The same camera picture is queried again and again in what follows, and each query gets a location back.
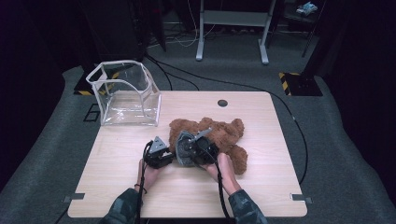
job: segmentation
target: table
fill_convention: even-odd
[[[268,64],[268,55],[265,48],[265,39],[268,35],[268,29],[274,12],[276,0],[271,0],[268,12],[240,12],[240,11],[216,11],[205,10],[204,0],[201,0],[200,6],[200,26],[199,42],[195,59],[201,61],[204,55],[204,24],[221,24],[221,25],[246,25],[264,27],[262,39],[259,39],[259,49],[262,56],[262,63]]]
[[[159,136],[169,144],[173,119],[210,117],[231,122],[240,118],[245,134],[238,145],[248,154],[247,171],[238,182],[267,217],[303,217],[305,202],[271,96],[263,91],[162,91],[159,125],[102,126],[79,180],[70,217],[103,217],[114,200],[137,179],[138,161],[146,143]],[[227,106],[218,105],[226,100]],[[225,198],[230,216],[233,214]],[[218,184],[203,170],[174,160],[145,196],[141,217],[224,217]]]

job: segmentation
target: circular hole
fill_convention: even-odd
[[[228,102],[227,102],[226,100],[219,100],[219,101],[218,101],[218,105],[219,105],[219,106],[224,107],[224,106],[227,106],[227,104],[228,104]]]

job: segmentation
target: person's left hand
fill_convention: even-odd
[[[137,176],[136,184],[140,185],[140,180],[142,177],[142,162],[143,160],[140,160],[139,162],[139,175]],[[154,169],[150,166],[148,166],[145,163],[146,166],[146,171],[145,171],[145,184],[144,184],[144,189],[149,192],[149,189],[154,185],[155,181],[157,180],[158,175],[160,172],[165,169],[166,166],[161,167],[160,169]],[[134,187],[136,191],[139,191],[140,187],[136,186]]]

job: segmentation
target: person's right hand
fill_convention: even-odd
[[[228,195],[232,195],[236,191],[241,189],[235,178],[235,172],[233,171],[233,161],[230,156],[220,152],[218,155],[218,164],[222,176],[222,185]],[[212,176],[213,179],[218,181],[218,168],[215,163],[202,165],[204,169]]]

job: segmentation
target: hand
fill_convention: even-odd
[[[137,176],[136,184],[140,185],[140,180],[142,177],[142,162],[143,160],[140,160],[139,162],[139,175]],[[154,185],[155,181],[157,180],[158,175],[160,172],[165,169],[166,166],[161,167],[160,169],[154,169],[150,166],[148,166],[145,163],[146,166],[146,171],[145,171],[145,184],[143,186],[144,189],[146,189],[147,192],[149,192],[149,189]],[[134,187],[136,191],[139,191],[140,187],[136,186]]]
[[[218,164],[222,176],[222,185],[228,195],[232,195],[241,189],[241,186],[236,181],[235,172],[233,171],[233,161],[230,156],[220,153],[218,155]],[[212,176],[213,179],[218,181],[218,168],[213,164],[202,165],[203,168]]]

